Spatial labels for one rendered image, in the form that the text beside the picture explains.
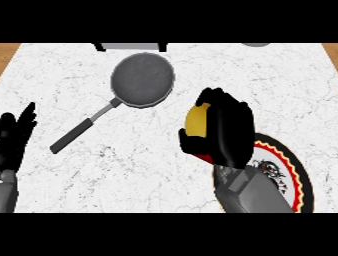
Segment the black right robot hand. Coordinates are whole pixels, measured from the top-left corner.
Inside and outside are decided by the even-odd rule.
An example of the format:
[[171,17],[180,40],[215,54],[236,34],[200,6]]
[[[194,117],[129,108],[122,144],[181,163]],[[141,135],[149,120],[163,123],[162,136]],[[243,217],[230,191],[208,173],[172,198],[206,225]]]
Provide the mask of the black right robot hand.
[[253,114],[246,102],[239,102],[221,88],[205,88],[196,106],[206,109],[206,137],[189,136],[178,130],[180,147],[184,153],[209,155],[212,163],[243,169],[252,154],[255,142]]

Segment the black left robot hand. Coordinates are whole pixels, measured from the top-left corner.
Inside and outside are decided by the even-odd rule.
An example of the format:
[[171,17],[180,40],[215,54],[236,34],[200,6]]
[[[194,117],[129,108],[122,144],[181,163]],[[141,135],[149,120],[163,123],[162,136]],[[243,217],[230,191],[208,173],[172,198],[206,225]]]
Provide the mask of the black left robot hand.
[[35,103],[31,102],[19,117],[10,112],[0,117],[0,179],[4,170],[19,171],[25,148],[36,126]]

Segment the yellow lemon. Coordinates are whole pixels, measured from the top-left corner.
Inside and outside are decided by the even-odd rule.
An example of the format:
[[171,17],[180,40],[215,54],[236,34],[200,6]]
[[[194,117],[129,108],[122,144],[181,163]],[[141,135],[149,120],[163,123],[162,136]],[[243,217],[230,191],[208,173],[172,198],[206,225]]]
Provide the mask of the yellow lemon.
[[206,137],[206,112],[209,104],[193,106],[186,116],[186,134],[189,136]]

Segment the patterned black-rimmed plate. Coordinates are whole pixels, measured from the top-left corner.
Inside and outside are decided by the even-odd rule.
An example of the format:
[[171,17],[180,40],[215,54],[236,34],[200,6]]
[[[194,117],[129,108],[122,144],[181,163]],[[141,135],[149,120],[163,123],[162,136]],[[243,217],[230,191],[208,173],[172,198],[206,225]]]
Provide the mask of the patterned black-rimmed plate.
[[248,166],[255,167],[271,180],[292,212],[311,213],[314,193],[304,166],[286,146],[261,133],[255,134],[253,155]]

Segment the grey frying pan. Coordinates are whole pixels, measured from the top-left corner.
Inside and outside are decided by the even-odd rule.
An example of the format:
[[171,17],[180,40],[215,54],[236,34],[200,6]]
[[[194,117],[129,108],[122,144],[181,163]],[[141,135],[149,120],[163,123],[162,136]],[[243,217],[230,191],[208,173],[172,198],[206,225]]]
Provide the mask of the grey frying pan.
[[121,104],[138,109],[156,106],[172,91],[174,81],[174,67],[160,55],[137,53],[128,56],[115,66],[110,75],[113,99],[54,142],[50,146],[51,153],[60,152],[93,126],[100,116]]

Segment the grey appliance with black legs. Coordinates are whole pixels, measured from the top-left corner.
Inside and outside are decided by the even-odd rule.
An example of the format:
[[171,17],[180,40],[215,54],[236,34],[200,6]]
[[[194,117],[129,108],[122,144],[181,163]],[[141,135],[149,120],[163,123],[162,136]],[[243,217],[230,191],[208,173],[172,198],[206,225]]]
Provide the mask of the grey appliance with black legs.
[[166,52],[168,43],[93,43],[97,51],[107,49],[158,50]]

